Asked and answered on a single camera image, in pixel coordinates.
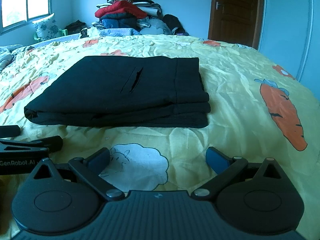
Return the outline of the black pants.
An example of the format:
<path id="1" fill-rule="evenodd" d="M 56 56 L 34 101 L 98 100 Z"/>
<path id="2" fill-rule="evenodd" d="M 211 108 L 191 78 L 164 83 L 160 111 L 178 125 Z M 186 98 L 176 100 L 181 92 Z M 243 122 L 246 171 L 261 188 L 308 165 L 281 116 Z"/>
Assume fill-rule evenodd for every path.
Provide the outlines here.
<path id="1" fill-rule="evenodd" d="M 204 128 L 198 58 L 86 56 L 24 108 L 39 125 Z"/>

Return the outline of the yellow carrot-print bedsheet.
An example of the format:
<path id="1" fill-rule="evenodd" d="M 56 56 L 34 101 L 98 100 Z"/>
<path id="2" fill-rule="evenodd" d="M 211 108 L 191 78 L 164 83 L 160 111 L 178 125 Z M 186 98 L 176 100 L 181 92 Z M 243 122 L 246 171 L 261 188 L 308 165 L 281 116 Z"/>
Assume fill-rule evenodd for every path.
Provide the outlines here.
<path id="1" fill-rule="evenodd" d="M 198 58 L 210 96 L 208 126 L 98 129 L 29 122 L 24 106 L 84 56 Z M 64 163 L 107 147 L 111 170 L 103 177 L 122 190 L 192 191 L 214 176 L 205 162 L 210 146 L 250 162 L 274 157 L 304 201 L 298 232 L 319 239 L 319 101 L 257 50 L 167 35 L 50 42 L 19 53 L 1 72 L 1 102 L 26 84 L 36 90 L 2 112 L 1 124 L 20 126 L 21 141 L 61 136 L 63 148 L 53 161 Z"/>

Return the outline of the grey patterned blanket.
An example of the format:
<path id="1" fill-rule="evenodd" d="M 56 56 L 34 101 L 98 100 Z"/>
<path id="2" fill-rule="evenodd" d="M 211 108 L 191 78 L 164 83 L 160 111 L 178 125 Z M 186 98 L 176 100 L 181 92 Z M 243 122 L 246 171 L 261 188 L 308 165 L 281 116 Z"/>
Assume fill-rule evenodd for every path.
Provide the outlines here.
<path id="1" fill-rule="evenodd" d="M 3 69 L 12 63 L 14 55 L 13 51 L 16 49 L 22 48 L 21 44 L 14 44 L 8 46 L 1 46 L 0 47 L 0 70 L 1 72 Z"/>

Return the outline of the floral pillow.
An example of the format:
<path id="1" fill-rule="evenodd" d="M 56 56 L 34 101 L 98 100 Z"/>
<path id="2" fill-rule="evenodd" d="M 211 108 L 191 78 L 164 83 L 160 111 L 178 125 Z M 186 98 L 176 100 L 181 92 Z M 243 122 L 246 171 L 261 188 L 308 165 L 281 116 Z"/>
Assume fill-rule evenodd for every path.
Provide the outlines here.
<path id="1" fill-rule="evenodd" d="M 60 29 L 57 26 L 55 14 L 51 14 L 40 20 L 32 22 L 36 34 L 41 41 L 51 40 L 60 37 Z"/>

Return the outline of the green plastic stool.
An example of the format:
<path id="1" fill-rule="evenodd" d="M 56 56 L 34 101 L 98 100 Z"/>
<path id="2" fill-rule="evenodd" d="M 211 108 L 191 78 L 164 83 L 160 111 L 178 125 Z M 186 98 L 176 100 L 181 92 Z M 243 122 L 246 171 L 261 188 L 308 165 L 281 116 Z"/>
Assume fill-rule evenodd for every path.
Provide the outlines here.
<path id="1" fill-rule="evenodd" d="M 33 38 L 36 42 L 42 42 L 42 41 L 47 41 L 51 40 L 54 38 L 59 38 L 59 37 L 64 37 L 68 35 L 68 30 L 67 29 L 58 29 L 57 34 L 48 34 L 45 37 L 39 37 L 37 33 L 34 33 Z"/>

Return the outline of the blue striped mattress edge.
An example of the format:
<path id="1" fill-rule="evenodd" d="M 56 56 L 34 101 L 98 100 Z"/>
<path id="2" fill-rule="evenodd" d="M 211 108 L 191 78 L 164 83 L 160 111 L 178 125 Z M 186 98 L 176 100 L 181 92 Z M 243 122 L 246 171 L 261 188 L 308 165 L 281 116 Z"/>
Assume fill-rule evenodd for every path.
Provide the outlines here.
<path id="1" fill-rule="evenodd" d="M 96 37 L 105 37 L 105 36 L 111 36 L 111 37 L 123 37 L 123 36 L 131 36 L 131 35 L 141 35 L 140 32 L 136 31 L 132 28 L 111 28 L 111 29 L 97 29 L 95 27 L 91 27 L 87 29 L 87 36 L 89 38 L 96 38 Z M 78 40 L 81 39 L 81 34 L 73 34 L 73 35 L 67 35 L 63 37 L 54 38 L 51 40 L 43 41 L 43 42 L 37 42 L 35 44 L 32 44 L 31 47 L 34 48 L 40 48 L 42 46 L 46 46 L 52 42 L 67 42 L 72 40 Z"/>

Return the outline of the dark bag on floor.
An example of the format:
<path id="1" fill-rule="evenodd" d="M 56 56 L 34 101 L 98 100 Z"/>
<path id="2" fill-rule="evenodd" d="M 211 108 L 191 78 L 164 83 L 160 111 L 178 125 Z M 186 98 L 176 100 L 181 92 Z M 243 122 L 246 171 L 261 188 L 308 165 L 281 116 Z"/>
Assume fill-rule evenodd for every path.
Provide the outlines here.
<path id="1" fill-rule="evenodd" d="M 87 24 L 85 22 L 81 22 L 80 20 L 77 20 L 73 23 L 70 23 L 65 27 L 65 29 L 68 31 L 69 35 L 78 34 L 82 31 L 82 29 L 86 28 Z"/>

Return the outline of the white wardrobe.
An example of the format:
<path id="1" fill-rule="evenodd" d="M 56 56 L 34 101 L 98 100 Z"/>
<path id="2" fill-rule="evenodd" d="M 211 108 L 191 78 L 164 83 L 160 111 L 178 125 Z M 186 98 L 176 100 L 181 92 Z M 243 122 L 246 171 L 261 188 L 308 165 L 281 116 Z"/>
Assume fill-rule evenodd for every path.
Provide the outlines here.
<path id="1" fill-rule="evenodd" d="M 319 97 L 319 0 L 264 0 L 258 50 Z"/>

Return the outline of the brown wooden door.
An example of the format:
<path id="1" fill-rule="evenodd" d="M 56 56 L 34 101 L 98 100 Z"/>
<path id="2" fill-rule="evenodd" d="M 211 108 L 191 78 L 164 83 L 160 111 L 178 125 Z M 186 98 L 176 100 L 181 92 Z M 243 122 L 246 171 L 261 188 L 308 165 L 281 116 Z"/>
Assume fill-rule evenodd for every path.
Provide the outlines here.
<path id="1" fill-rule="evenodd" d="M 265 0 L 212 0 L 208 38 L 258 48 Z"/>

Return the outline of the window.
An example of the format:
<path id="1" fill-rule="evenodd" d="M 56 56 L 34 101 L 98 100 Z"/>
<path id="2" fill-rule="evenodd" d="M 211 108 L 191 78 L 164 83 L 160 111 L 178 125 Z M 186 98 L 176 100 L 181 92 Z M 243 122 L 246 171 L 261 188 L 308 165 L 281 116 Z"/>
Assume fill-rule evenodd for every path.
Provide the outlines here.
<path id="1" fill-rule="evenodd" d="M 51 0 L 1 0 L 1 34 L 51 13 Z"/>

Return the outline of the pile of clothes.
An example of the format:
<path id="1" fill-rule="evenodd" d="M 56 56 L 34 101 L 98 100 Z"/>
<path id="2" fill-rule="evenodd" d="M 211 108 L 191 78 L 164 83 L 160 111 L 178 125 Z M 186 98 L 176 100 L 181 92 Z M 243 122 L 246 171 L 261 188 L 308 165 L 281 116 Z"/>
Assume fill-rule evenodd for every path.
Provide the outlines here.
<path id="1" fill-rule="evenodd" d="M 162 8 L 152 0 L 106 0 L 97 5 L 93 27 L 110 31 L 118 29 L 119 35 L 179 35 L 188 36 L 180 20 L 163 14 Z"/>

